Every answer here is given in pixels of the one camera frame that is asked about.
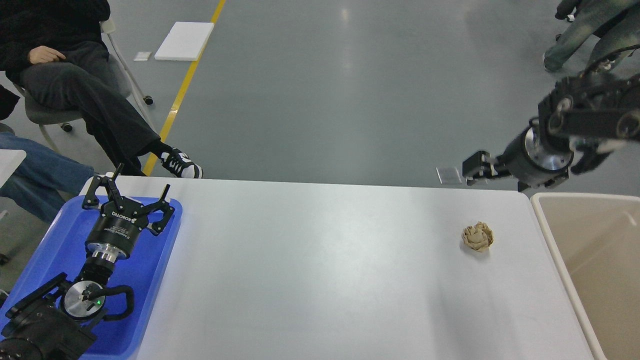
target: black cable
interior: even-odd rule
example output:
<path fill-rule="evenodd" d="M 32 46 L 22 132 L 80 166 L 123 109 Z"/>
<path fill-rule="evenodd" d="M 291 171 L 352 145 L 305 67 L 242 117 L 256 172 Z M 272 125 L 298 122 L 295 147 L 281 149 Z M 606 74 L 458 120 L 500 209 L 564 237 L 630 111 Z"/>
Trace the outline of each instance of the black cable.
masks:
<path fill-rule="evenodd" d="M 585 74 L 594 71 L 598 67 L 598 65 L 600 65 L 600 63 L 602 63 L 605 60 L 608 60 L 612 55 L 624 53 L 625 51 L 635 50 L 635 49 L 640 49 L 640 44 L 627 46 L 627 47 L 623 47 L 623 48 L 615 50 L 615 51 L 611 51 L 609 54 L 606 54 L 605 56 L 603 56 L 603 57 L 597 59 L 596 61 L 594 61 L 593 63 L 589 64 L 584 69 L 584 71 L 582 72 L 580 77 L 583 78 Z"/>
<path fill-rule="evenodd" d="M 113 288 L 104 288 L 104 289 L 99 289 L 99 290 L 95 290 L 92 291 L 88 296 L 87 296 L 87 300 L 95 300 L 101 296 L 113 296 L 113 295 L 118 295 L 118 294 L 126 294 L 127 295 L 127 309 L 120 314 L 115 314 L 115 315 L 106 315 L 104 317 L 104 321 L 109 322 L 109 321 L 116 321 L 116 320 L 122 320 L 124 318 L 126 318 L 127 316 L 129 316 L 132 312 L 133 312 L 133 307 L 134 307 L 134 295 L 133 295 L 133 289 L 128 286 L 128 285 L 119 285 L 119 286 L 115 286 Z"/>

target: sneaker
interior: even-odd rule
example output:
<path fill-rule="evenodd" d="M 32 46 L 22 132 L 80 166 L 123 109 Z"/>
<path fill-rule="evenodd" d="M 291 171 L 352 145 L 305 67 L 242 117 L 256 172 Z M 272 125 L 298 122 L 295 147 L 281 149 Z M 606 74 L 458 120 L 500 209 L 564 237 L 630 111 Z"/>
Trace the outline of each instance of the sneaker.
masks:
<path fill-rule="evenodd" d="M 162 167 L 169 170 L 176 177 L 187 179 L 201 179 L 202 168 L 191 161 L 184 152 L 173 148 L 171 152 L 163 152 L 160 156 Z"/>

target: crumpled paper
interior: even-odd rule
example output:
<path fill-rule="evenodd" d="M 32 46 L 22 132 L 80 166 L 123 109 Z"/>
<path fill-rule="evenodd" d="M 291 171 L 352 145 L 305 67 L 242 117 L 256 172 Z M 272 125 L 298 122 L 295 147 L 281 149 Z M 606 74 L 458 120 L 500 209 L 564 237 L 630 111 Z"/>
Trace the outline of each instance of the crumpled paper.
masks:
<path fill-rule="evenodd" d="M 482 221 L 475 226 L 467 226 L 462 232 L 462 240 L 465 245 L 478 252 L 489 249 L 493 244 L 493 231 Z"/>

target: white foam board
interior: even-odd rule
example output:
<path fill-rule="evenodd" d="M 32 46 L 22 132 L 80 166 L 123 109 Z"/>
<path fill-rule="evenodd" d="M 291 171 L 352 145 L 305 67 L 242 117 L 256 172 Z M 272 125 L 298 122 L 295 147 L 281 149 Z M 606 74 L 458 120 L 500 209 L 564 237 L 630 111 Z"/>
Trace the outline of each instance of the white foam board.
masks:
<path fill-rule="evenodd" d="M 209 35 L 212 22 L 176 22 L 154 58 L 156 60 L 195 61 L 200 57 Z"/>

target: seated person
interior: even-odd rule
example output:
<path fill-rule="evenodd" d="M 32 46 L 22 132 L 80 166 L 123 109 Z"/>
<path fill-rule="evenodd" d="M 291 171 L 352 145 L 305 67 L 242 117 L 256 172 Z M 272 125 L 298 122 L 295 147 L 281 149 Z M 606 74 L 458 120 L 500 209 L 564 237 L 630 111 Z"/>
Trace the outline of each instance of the seated person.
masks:
<path fill-rule="evenodd" d="M 100 21 L 107 0 L 0 1 L 0 71 L 43 106 L 78 109 L 114 166 L 143 176 L 138 156 L 155 154 L 177 177 L 201 178 L 202 168 L 160 140 L 114 84 Z"/>
<path fill-rule="evenodd" d="M 18 97 L 0 86 L 0 120 L 12 112 Z M 95 174 L 92 167 L 76 163 L 50 148 L 15 136 L 0 124 L 0 149 L 24 150 L 24 161 L 0 188 L 0 196 L 13 199 L 18 206 L 44 222 L 51 222 L 65 201 L 58 193 L 78 194 Z"/>
<path fill-rule="evenodd" d="M 640 43 L 640 0 L 563 0 L 556 18 L 563 19 L 578 8 L 574 22 L 544 54 L 549 72 L 562 65 L 592 34 L 600 37 L 589 57 L 589 64 L 609 53 Z M 607 70 L 620 64 L 631 51 L 621 53 Z"/>

